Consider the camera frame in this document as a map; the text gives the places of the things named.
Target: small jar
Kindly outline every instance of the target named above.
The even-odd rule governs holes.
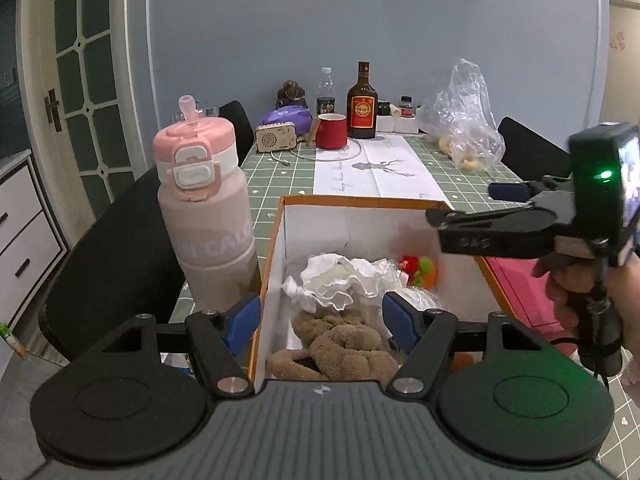
[[[413,117],[414,116],[414,107],[411,104],[411,96],[403,95],[400,98],[400,116],[401,117]]]
[[[391,115],[391,103],[389,101],[378,101],[378,115],[383,117]]]

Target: green pom-pom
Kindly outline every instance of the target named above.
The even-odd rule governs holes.
[[[431,274],[434,269],[431,258],[428,258],[426,256],[421,256],[420,258],[418,258],[418,269],[421,273]]]

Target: human hand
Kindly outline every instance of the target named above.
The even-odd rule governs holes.
[[[554,315],[568,332],[578,326],[578,315],[566,302],[569,292],[589,292],[594,285],[593,263],[583,261],[563,270],[550,270],[544,258],[536,263],[532,275],[540,278],[548,273],[546,296],[554,302]],[[625,347],[640,358],[640,259],[631,253],[623,267],[610,268],[605,279],[609,297],[613,300],[623,323]]]

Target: black chair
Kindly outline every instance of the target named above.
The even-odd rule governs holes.
[[[506,146],[502,163],[522,180],[569,176],[569,154],[554,143],[510,117],[500,122],[498,132]]]
[[[162,220],[159,186],[153,167],[120,195],[46,291],[40,330],[68,360],[136,314],[169,321],[184,274]]]
[[[238,161],[242,164],[255,142],[254,129],[238,101],[231,101],[220,107],[220,117],[231,121],[236,131],[236,150]]]

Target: door handle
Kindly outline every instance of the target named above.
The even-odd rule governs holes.
[[[44,98],[44,107],[47,111],[47,121],[49,121],[49,124],[54,123],[57,132],[62,131],[60,113],[58,112],[59,104],[60,102],[56,99],[56,90],[52,88],[49,90],[49,95]]]
[[[22,273],[27,270],[27,267],[29,267],[29,264],[31,263],[30,259],[26,259],[22,262],[22,265],[20,267],[18,267],[18,270],[15,271],[15,277],[16,278],[20,278],[20,276],[22,275]]]

